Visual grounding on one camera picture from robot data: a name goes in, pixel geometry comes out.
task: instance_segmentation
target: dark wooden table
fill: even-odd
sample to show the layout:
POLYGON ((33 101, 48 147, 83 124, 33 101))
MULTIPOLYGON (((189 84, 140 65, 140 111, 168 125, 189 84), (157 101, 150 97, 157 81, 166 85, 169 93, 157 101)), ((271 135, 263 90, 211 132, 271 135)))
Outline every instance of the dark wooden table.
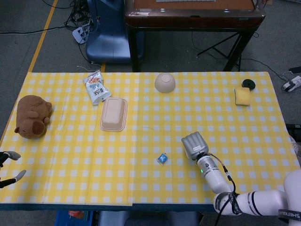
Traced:
POLYGON ((223 71, 231 71, 265 18, 261 0, 156 2, 126 0, 125 22, 133 72, 139 71, 138 31, 238 32, 223 71))

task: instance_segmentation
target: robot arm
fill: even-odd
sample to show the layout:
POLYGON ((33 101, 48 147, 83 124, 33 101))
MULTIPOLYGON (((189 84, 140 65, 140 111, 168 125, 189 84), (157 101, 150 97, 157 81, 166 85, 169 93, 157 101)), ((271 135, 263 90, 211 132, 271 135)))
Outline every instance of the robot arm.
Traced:
POLYGON ((206 182, 217 194, 214 197, 214 209, 218 213, 222 210, 222 215, 241 213, 255 216, 279 215, 279 218, 289 219, 289 226, 301 226, 301 169, 286 176, 285 192, 273 190, 239 194, 235 198, 236 205, 233 208, 233 200, 229 201, 231 195, 233 197, 233 192, 209 155, 208 145, 199 132, 182 138, 182 142, 187 157, 197 160, 206 182))

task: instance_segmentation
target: overturned bowl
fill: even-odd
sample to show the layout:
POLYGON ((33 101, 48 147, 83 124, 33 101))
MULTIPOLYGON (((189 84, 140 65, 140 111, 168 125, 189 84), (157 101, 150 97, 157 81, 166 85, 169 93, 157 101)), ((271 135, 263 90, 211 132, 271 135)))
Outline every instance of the overturned bowl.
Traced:
POLYGON ((155 88, 161 93, 169 93, 175 89, 175 79, 170 73, 161 73, 155 80, 155 88))

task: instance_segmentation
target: stuffed capybara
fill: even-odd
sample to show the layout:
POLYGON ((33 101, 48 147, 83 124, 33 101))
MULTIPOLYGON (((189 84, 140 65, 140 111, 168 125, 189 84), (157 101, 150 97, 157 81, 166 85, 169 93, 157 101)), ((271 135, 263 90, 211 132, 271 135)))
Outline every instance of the stuffed capybara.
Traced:
POLYGON ((24 96, 18 103, 15 133, 27 139, 42 136, 49 123, 52 105, 35 95, 24 96))

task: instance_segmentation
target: yellow sponge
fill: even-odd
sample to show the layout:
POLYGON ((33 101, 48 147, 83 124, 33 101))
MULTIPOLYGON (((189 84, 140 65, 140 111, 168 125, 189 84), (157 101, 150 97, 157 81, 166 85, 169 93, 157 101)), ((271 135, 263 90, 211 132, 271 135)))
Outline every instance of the yellow sponge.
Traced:
POLYGON ((236 105, 250 105, 250 89, 247 87, 237 87, 235 92, 235 104, 236 105))

